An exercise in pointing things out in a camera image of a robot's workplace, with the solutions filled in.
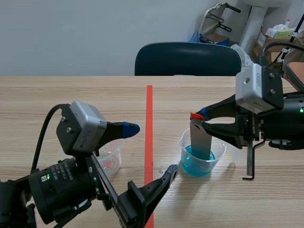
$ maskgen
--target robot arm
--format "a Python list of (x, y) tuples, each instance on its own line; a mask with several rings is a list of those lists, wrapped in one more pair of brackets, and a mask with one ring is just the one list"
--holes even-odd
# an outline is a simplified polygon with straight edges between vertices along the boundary
[[(200, 126), (209, 135), (242, 149), (247, 147), (247, 176), (255, 176), (255, 149), (270, 141), (269, 146), (282, 150), (304, 149), (304, 93), (283, 94), (281, 78), (268, 67), (267, 48), (287, 45), (304, 50), (287, 42), (274, 42), (265, 48), (254, 64), (236, 77), (236, 94), (196, 114), (202, 116)], [(211, 124), (206, 121), (218, 117), (234, 117), (232, 124)], [(253, 146), (253, 141), (262, 142)]]

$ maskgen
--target white wall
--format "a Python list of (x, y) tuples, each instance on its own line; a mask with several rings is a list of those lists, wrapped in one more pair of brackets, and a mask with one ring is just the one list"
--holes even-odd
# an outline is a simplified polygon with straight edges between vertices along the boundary
[[(133, 75), (141, 47), (189, 41), (219, 0), (3, 0), (0, 75)], [(225, 15), (238, 41), (249, 11)]]
[(291, 20), (290, 27), (296, 27), (303, 13), (303, 0), (293, 0), (280, 8), (269, 8), (263, 22), (263, 27), (267, 29), (278, 24), (285, 24), (288, 19)]

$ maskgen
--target empty plastic cup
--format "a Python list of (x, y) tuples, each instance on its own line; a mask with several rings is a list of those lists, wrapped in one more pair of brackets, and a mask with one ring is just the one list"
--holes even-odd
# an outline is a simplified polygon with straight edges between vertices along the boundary
[[(124, 145), (124, 139), (117, 139), (111, 141), (99, 149), (99, 156), (97, 157), (99, 164), (104, 169), (107, 176), (117, 172), (122, 164), (121, 147)], [(63, 159), (71, 158), (66, 155), (62, 148), (59, 149)]]
[(210, 160), (201, 160), (192, 156), (190, 129), (184, 132), (179, 140), (179, 145), (182, 166), (187, 173), (194, 176), (205, 176), (210, 173), (227, 149), (227, 145), (223, 141), (212, 137)]

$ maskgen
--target red tape line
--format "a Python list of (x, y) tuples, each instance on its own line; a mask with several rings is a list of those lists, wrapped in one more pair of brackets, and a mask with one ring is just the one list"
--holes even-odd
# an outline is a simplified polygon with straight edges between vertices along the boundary
[[(144, 184), (153, 181), (153, 86), (147, 85), (146, 137), (144, 150)], [(154, 216), (150, 216), (145, 228), (154, 227)]]

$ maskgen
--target blue fingertip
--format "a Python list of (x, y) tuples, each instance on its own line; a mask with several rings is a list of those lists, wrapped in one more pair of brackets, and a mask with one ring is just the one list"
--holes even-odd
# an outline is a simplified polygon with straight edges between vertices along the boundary
[(128, 122), (123, 123), (123, 138), (130, 138), (136, 135), (141, 129), (137, 124), (130, 125)]
[(205, 118), (205, 121), (210, 120), (208, 114), (207, 114), (207, 110), (205, 108), (202, 108), (199, 112), (200, 115), (202, 115)]

